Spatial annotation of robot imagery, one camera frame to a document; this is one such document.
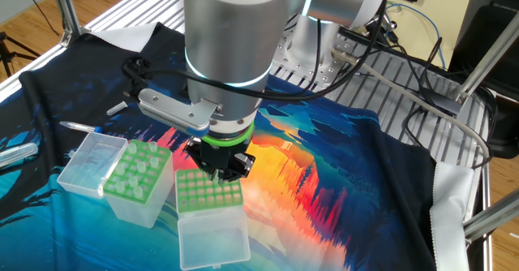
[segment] black fabric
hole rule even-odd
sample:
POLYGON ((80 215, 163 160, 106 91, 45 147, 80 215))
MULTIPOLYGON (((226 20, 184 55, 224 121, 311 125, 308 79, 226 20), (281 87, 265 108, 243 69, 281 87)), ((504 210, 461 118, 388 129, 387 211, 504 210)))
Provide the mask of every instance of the black fabric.
MULTIPOLYGON (((169 128, 142 116, 136 109, 136 104, 130 99, 125 99, 130 105, 125 114, 133 114, 128 119, 122 118, 114 122, 105 115, 105 112, 118 104, 124 98, 122 93, 130 89, 130 80, 122 76, 120 67, 120 63, 125 59, 141 55, 151 60, 156 69, 171 69, 171 61, 174 61, 175 57, 170 56, 182 54, 183 50, 183 35, 159 24, 150 42, 139 54, 118 49, 94 36, 84 35, 44 68, 23 73, 20 76, 23 89, 0 103, 0 114, 3 118, 0 149, 9 147, 9 140, 13 140, 20 132, 27 131, 28 135, 24 140, 37 142, 40 145, 40 152, 33 160, 17 166, 24 171, 9 192, 0 198, 0 232, 2 226, 26 218, 25 216, 15 217, 15 214, 29 207, 46 206, 48 202, 45 199, 57 194, 55 190, 45 193, 38 191, 47 184, 52 174, 58 174, 62 170, 68 162, 67 153, 78 148, 85 137, 83 132, 71 131, 60 126, 58 120, 89 125, 102 124, 105 132, 129 139, 139 138, 143 132, 138 129, 149 127, 149 123, 152 123, 154 132, 157 133, 153 138, 165 134, 169 128), (99 77, 107 74, 117 77, 112 78, 110 82, 99 77)), ((173 65, 179 68, 183 63, 174 62, 173 65)), ((277 88, 276 85, 280 83, 281 80, 274 78, 269 80, 269 85, 273 88, 277 88)), ((185 80, 177 76, 161 77, 153 80, 151 88, 172 97, 182 97, 184 84, 185 80)), ((289 90, 296 91, 299 88, 291 87, 289 90)), ((321 131, 332 130, 323 124, 319 126, 321 131)), ((385 174, 381 180, 388 183, 387 187, 392 199, 381 203, 390 204, 397 209, 398 217, 405 230, 404 234, 408 234, 407 237, 397 238, 410 245, 405 248, 409 253, 397 255, 402 256, 407 262, 403 264, 407 266, 404 269, 434 270, 435 260, 429 217, 429 209, 432 206, 434 161, 427 150, 403 145, 381 131, 373 134, 367 127, 359 128, 358 131, 368 140, 368 147, 376 150, 377 154, 374 158, 385 174)), ((177 137, 171 141, 171 147, 177 148, 185 141, 185 136, 177 137)), ((0 170, 0 178, 3 174, 16 169, 10 167, 0 170)), ((339 224, 343 226, 352 223, 355 219, 356 217, 340 217, 339 224)), ((360 241, 353 239, 348 243, 361 245, 360 241)), ((369 254, 369 245, 362 244, 362 247, 366 249, 361 251, 369 254)), ((370 258, 367 257, 356 262, 355 269, 402 270, 401 266, 396 265, 367 265, 366 262, 369 260, 370 258)), ((85 266, 88 266, 86 263, 76 264, 78 265, 74 269, 87 269, 85 266)))

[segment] white cloth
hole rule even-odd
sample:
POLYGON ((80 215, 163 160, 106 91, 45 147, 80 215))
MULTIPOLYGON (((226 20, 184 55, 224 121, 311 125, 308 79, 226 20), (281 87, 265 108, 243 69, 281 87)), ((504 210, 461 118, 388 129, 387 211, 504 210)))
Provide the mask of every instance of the white cloth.
POLYGON ((438 271, 469 271, 463 217, 473 178, 472 169, 443 162, 436 165, 430 214, 438 271))
POLYGON ((153 23, 90 33, 118 48, 140 52, 152 37, 156 25, 153 23))

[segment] wooden floor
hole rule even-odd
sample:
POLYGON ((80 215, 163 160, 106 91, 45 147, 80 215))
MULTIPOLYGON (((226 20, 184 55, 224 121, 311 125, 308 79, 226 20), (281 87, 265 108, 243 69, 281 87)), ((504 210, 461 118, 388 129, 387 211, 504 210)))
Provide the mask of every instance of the wooden floor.
MULTIPOLYGON (((80 23, 86 24, 119 1, 121 0, 74 0, 74 4, 80 23)), ((61 33, 61 17, 56 7, 56 2, 54 0, 44 0, 40 3, 40 6, 49 18, 50 23, 61 33)), ((4 25, 0 25, 0 32, 1 31, 6 32, 7 35, 29 46, 40 54, 52 48, 60 40, 60 37, 54 35, 49 29, 35 6, 4 25)), ((7 43, 7 46, 10 51, 23 52, 10 43, 7 43)), ((19 70, 28 63, 28 60, 19 58, 14 60, 16 70, 19 70)), ((0 67, 0 81, 5 78, 5 71, 0 67)), ((492 161, 492 203, 518 187, 519 158, 511 161, 500 159, 492 161)), ((519 239, 512 237, 510 233, 519 234, 519 218, 499 228, 492 235, 494 270, 509 271, 519 269, 519 239)))

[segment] colorful printed cloth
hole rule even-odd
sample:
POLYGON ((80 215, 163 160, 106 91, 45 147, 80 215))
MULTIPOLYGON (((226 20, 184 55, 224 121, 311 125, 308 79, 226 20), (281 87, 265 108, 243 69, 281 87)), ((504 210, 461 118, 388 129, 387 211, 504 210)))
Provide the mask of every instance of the colorful printed cloth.
MULTIPOLYGON (((183 35, 157 26, 140 53, 84 35, 44 68, 20 77, 23 88, 0 103, 0 150, 34 142, 37 157, 0 170, 0 270, 177 270, 174 191, 152 229, 118 220, 105 200, 64 191, 56 179, 83 132, 155 140, 174 168, 195 165, 187 136, 143 116, 122 93, 121 63, 136 55, 160 69, 184 65, 183 35), (129 108, 106 110, 120 101, 129 108)), ((185 81, 157 77, 150 87, 182 97, 185 81)), ((270 77, 268 86, 296 92, 270 77)), ((256 156, 242 180, 252 257, 224 270, 433 270, 429 208, 435 163, 429 153, 381 130, 375 113, 321 98, 263 101, 248 149, 256 156)))

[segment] clear plastic lid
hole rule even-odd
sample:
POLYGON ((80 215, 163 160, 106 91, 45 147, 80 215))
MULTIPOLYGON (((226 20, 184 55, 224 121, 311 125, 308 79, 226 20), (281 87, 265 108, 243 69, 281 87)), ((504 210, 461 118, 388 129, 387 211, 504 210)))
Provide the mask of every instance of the clear plastic lid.
POLYGON ((247 216, 240 209, 223 210, 219 215, 178 221, 180 268, 218 269, 251 259, 247 216))
POLYGON ((67 191, 100 199, 107 175, 114 170, 127 147, 127 140, 100 133, 88 133, 58 177, 67 191))
POLYGON ((8 166, 13 162, 17 162, 25 157, 30 157, 38 153, 38 146, 34 143, 20 145, 14 148, 9 148, 0 153, 0 168, 8 166))

